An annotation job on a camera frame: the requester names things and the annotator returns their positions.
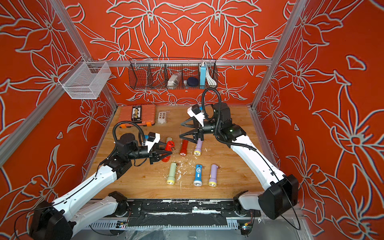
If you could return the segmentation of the red flashlight front row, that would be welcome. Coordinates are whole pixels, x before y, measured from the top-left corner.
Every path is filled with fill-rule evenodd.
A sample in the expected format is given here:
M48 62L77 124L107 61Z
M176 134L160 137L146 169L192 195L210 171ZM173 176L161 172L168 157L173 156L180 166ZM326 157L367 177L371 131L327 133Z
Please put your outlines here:
M172 152L173 150L175 150L175 143L172 141L170 144L167 144L165 150L168 152ZM171 158L171 156L169 155L169 156L165 157L164 159L162 159L162 162L166 163L170 160L170 158Z

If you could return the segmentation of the green flashlight front row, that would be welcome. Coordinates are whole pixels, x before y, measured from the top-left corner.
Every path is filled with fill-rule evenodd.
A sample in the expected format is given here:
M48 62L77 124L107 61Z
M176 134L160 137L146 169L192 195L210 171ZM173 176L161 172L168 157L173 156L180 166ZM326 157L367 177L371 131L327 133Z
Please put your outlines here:
M177 169L178 164L175 162L172 162L170 165L170 170L169 170L169 175L167 178L167 184L168 185L174 185L176 182L176 169Z

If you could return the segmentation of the blue flashlight front row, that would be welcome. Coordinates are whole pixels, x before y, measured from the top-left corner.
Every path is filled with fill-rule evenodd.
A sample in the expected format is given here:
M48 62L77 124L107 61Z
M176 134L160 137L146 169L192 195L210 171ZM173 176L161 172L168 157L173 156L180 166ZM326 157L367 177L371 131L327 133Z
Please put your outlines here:
M203 166L200 164L196 165L196 171L195 171L195 179L194 179L194 186L200 187L203 182L202 182L202 169Z

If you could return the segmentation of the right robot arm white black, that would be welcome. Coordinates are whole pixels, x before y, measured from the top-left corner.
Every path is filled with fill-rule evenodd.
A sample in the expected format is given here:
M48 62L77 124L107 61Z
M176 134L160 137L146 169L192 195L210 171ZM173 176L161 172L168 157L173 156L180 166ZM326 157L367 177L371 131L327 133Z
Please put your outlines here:
M180 138L196 144L204 140L206 134L212 134L219 143L241 157L264 189L261 194L240 194L237 201L241 209L261 211L272 220L294 209L299 195L297 178L283 173L256 148L246 131L233 123L231 110L226 103L219 99L212 109L213 115L209 117L204 98L200 105L189 107L187 113L193 124L184 121L181 125L191 128L191 131L181 134Z

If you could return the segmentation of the purple flashlight back row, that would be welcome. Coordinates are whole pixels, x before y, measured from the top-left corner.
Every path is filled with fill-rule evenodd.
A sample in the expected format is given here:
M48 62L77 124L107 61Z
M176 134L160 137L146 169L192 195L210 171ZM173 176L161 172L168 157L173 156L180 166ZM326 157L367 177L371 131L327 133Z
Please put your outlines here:
M198 139L196 148L194 150L195 156L200 156L202 154L202 145L203 145L203 141L201 139Z

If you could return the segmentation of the red flashlight back row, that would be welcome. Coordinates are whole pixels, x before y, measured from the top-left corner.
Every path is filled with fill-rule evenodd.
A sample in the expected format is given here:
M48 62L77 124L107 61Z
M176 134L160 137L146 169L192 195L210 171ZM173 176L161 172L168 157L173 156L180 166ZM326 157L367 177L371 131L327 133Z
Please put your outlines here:
M187 155L188 143L189 143L188 140L183 140L183 142L182 142L182 147L181 147L181 150L180 150L180 155L183 156L183 157L185 157Z

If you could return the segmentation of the red flashlight row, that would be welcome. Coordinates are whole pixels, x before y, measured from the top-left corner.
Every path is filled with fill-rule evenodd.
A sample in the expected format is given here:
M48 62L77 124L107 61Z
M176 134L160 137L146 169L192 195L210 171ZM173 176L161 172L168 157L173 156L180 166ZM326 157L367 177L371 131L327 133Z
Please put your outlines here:
M172 141L170 144L167 144L165 150L168 152L172 152L173 150L175 150L175 143ZM169 156L165 157L164 159L162 159L162 162L166 163L170 160L170 158L171 158L171 156L169 155Z
M183 142L182 142L182 147L181 147L181 150L180 150L180 155L183 156L183 157L185 157L187 155L188 143L189 143L188 140L183 140Z

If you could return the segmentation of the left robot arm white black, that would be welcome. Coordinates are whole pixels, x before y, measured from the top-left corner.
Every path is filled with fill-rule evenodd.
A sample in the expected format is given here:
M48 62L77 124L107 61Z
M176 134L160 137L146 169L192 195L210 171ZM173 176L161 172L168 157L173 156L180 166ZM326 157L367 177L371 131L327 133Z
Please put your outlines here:
M100 162L97 171L68 193L49 203L43 201L34 209L29 236L34 240L70 240L78 232L95 221L112 214L128 214L127 198L115 191L101 201L85 207L96 194L121 178L136 160L148 160L150 164L159 162L172 155L161 142L160 134L150 132L145 135L141 127L131 122L139 131L117 137L116 130L126 124L125 121L113 127L115 146L112 152Z

